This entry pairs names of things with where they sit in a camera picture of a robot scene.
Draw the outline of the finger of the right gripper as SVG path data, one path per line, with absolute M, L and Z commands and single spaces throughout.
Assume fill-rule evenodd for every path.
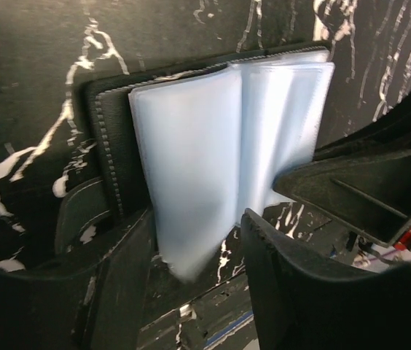
M 381 246 L 411 229 L 411 91 L 377 122 L 316 150 L 273 189 Z

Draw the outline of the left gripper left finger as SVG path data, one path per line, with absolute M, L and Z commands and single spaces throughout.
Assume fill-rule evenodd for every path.
M 0 349 L 134 349 L 152 227 L 138 211 L 40 268 L 0 270 Z

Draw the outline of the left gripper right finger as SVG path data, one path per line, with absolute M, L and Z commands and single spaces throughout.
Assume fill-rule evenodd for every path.
M 411 262 L 382 273 L 354 268 L 252 210 L 241 241 L 261 349 L 411 349 Z

